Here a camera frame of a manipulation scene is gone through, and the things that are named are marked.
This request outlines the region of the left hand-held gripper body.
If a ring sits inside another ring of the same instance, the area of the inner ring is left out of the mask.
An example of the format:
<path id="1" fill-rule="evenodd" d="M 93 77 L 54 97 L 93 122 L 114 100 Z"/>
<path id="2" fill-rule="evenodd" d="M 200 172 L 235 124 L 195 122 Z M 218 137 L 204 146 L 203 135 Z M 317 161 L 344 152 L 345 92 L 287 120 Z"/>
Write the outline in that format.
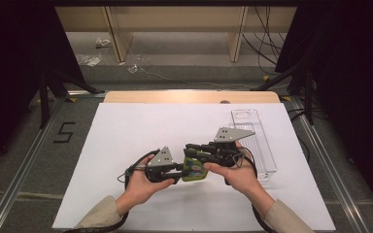
<path id="1" fill-rule="evenodd" d="M 164 173 L 170 173 L 172 171 L 170 166 L 176 163 L 173 161 L 170 150 L 164 147 L 162 150 L 158 150 L 154 157 L 147 163 L 145 172 L 146 176 L 152 183 L 161 183 L 164 181 L 162 175 Z"/>

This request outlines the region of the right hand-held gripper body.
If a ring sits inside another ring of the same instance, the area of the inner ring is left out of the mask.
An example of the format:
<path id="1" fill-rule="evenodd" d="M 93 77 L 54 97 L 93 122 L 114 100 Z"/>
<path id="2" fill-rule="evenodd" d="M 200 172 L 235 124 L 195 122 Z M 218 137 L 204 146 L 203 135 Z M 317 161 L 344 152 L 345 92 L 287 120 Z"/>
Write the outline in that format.
<path id="1" fill-rule="evenodd" d="M 254 132 L 252 130 L 221 127 L 214 141 L 204 147 L 204 151 L 209 153 L 206 161 L 223 167 L 238 165 L 244 154 L 239 151 L 236 142 L 253 135 Z"/>

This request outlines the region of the green snack packet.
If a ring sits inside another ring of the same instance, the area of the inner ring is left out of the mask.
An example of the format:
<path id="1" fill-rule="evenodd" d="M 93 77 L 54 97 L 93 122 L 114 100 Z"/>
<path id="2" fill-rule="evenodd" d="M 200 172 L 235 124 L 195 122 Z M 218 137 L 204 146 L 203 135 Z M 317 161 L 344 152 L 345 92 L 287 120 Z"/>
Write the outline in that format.
<path id="1" fill-rule="evenodd" d="M 207 177 L 208 171 L 200 161 L 185 156 L 182 174 L 184 182 L 195 182 L 204 180 Z"/>

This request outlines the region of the clear plastic package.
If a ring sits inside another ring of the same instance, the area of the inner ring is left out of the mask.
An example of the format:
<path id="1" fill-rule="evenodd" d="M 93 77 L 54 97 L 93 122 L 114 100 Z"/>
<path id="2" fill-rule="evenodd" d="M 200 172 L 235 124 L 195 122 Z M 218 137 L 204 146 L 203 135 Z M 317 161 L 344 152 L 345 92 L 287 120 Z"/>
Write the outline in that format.
<path id="1" fill-rule="evenodd" d="M 258 179 L 268 182 L 277 171 L 277 166 L 257 110 L 232 110 L 230 126 L 254 132 L 252 136 L 240 139 L 239 142 L 252 153 Z"/>

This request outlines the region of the person's left hand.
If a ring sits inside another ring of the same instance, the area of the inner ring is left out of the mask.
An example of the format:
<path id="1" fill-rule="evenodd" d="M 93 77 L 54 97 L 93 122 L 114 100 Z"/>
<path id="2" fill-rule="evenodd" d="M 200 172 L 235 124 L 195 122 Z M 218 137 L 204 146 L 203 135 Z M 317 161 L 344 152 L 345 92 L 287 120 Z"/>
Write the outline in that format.
<path id="1" fill-rule="evenodd" d="M 169 187 L 173 179 L 151 183 L 144 171 L 135 170 L 124 193 L 116 200 L 119 214 L 123 216 L 132 208 L 146 203 L 155 193 Z"/>

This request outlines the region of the person's right hand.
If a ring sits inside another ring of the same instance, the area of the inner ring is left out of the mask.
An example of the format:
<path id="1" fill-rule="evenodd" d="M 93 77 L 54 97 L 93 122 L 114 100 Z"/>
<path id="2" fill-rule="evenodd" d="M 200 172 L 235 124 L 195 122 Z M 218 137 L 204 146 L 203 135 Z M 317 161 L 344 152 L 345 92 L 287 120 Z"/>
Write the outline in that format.
<path id="1" fill-rule="evenodd" d="M 238 150 L 243 155 L 238 159 L 238 164 L 233 167 L 223 167 L 216 163 L 207 162 L 204 168 L 212 173 L 223 176 L 237 191 L 244 194 L 254 206 L 269 205 L 274 202 L 257 180 L 251 155 L 240 143 L 236 143 Z"/>

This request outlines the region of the white paper sheet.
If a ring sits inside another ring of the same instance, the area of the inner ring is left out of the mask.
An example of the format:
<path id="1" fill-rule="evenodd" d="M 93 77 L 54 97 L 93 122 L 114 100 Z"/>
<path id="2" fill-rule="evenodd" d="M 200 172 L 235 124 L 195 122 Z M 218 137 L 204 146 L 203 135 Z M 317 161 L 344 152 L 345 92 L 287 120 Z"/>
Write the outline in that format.
<path id="1" fill-rule="evenodd" d="M 99 105 L 79 161 L 53 223 L 66 230 L 107 195 L 119 196 L 118 177 L 142 155 L 167 147 L 175 161 L 187 144 L 206 144 L 231 121 L 236 104 Z M 311 228 L 331 232 L 334 223 L 322 200 L 283 104 L 254 104 L 277 171 L 267 191 L 285 202 Z M 124 232 L 255 232 L 250 202 L 209 174 L 200 182 L 178 182 L 133 208 Z"/>

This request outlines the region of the black metal stand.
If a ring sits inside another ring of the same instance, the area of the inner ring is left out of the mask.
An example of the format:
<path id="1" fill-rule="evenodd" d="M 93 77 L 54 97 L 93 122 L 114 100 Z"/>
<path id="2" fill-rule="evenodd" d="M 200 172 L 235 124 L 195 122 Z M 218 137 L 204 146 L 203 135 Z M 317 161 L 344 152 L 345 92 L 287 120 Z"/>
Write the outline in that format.
<path id="1" fill-rule="evenodd" d="M 259 87 L 252 88 L 252 91 L 265 91 L 273 85 L 291 77 L 291 81 L 288 85 L 288 93 L 294 95 L 298 94 L 301 89 L 304 89 L 304 112 L 308 122 L 313 125 L 312 96 L 314 88 L 312 75 L 313 73 L 309 65 L 305 65 L 303 62 L 298 62 L 271 81 L 264 83 Z"/>
<path id="2" fill-rule="evenodd" d="M 85 81 L 80 81 L 65 72 L 56 69 L 44 70 L 39 77 L 39 94 L 41 100 L 40 128 L 44 128 L 50 120 L 48 90 L 50 90 L 56 98 L 65 98 L 68 95 L 68 91 L 66 90 L 64 83 L 72 83 L 75 86 L 86 90 L 90 94 L 104 93 L 104 90 L 96 89 L 95 87 L 88 85 Z"/>

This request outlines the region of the flat clear plastic wrapper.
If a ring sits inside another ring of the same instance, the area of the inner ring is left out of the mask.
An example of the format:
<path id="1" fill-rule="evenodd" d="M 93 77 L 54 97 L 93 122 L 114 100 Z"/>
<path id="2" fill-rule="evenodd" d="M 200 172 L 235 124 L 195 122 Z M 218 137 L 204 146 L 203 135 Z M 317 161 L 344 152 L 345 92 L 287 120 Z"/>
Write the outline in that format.
<path id="1" fill-rule="evenodd" d="M 79 65 L 94 67 L 102 61 L 102 54 L 76 54 L 76 59 Z"/>

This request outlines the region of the light wooden desk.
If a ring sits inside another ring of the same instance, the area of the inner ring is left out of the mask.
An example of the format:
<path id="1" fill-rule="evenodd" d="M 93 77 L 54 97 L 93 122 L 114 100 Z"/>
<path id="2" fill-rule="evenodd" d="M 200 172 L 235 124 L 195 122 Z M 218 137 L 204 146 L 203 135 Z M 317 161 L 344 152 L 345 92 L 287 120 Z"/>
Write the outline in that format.
<path id="1" fill-rule="evenodd" d="M 220 32 L 236 62 L 245 33 L 287 33 L 294 7 L 57 7 L 67 32 L 107 32 L 116 60 L 125 60 L 135 32 Z"/>

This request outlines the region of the crumpled white plastic wrapper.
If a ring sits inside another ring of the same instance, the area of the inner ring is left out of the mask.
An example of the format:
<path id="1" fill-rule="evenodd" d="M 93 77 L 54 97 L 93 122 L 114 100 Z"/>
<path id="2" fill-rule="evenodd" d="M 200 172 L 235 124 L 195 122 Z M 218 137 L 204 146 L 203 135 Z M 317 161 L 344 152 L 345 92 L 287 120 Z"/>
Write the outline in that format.
<path id="1" fill-rule="evenodd" d="M 111 42 L 108 39 L 97 38 L 95 41 L 95 47 L 97 49 L 107 48 Z"/>

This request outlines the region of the black curtain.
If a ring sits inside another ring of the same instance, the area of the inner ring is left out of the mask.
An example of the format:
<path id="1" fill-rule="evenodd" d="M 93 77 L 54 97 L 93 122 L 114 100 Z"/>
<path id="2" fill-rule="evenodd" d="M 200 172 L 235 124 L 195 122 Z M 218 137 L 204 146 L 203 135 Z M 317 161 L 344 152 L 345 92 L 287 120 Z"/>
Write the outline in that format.
<path id="1" fill-rule="evenodd" d="M 298 1 L 277 70 L 298 63 L 328 24 L 314 54 L 317 94 L 373 192 L 373 0 Z"/>
<path id="2" fill-rule="evenodd" d="M 55 7 L 44 0 L 0 0 L 0 151 L 42 76 L 57 91 L 85 81 Z"/>

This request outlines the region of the aluminium floor rail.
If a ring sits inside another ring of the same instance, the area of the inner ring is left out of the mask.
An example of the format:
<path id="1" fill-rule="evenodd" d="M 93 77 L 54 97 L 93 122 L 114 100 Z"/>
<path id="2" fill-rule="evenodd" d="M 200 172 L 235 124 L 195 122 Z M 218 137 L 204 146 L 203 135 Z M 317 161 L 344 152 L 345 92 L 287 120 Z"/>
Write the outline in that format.
<path id="1" fill-rule="evenodd" d="M 54 100 L 52 108 L 50 110 L 49 119 L 38 130 L 32 145 L 30 146 L 27 154 L 17 168 L 17 172 L 11 179 L 9 186 L 4 191 L 0 191 L 0 229 L 5 222 L 5 219 L 9 214 L 12 206 L 14 205 L 17 199 L 17 195 L 19 194 L 19 191 L 21 190 L 32 166 L 34 165 L 35 160 L 44 145 L 44 142 L 48 138 L 52 123 L 63 103 L 63 99 Z"/>
<path id="2" fill-rule="evenodd" d="M 373 233 L 373 193 L 321 107 L 313 107 L 313 125 L 303 98 L 292 96 L 286 107 L 335 232 Z"/>

